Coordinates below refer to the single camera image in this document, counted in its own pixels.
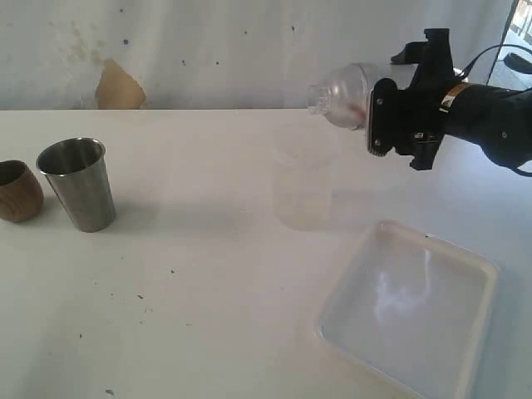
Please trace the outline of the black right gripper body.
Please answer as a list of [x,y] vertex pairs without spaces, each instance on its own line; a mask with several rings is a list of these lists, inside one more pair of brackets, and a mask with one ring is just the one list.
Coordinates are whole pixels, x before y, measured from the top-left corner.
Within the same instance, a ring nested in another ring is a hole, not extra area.
[[409,86],[400,91],[400,115],[405,118],[406,141],[397,149],[412,155],[410,167],[430,170],[443,139],[445,113],[440,111],[445,94],[456,82],[448,28],[427,28],[426,52]]

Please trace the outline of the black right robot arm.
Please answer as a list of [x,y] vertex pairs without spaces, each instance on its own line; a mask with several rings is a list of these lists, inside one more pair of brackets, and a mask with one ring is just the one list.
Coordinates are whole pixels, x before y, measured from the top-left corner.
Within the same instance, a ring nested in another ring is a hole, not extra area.
[[470,62],[455,73],[449,29],[427,28],[423,42],[408,42],[392,65],[415,65],[410,85],[377,81],[367,98],[367,150],[412,157],[414,170],[431,170],[447,135],[478,145],[494,164],[529,177],[531,90],[467,82]]

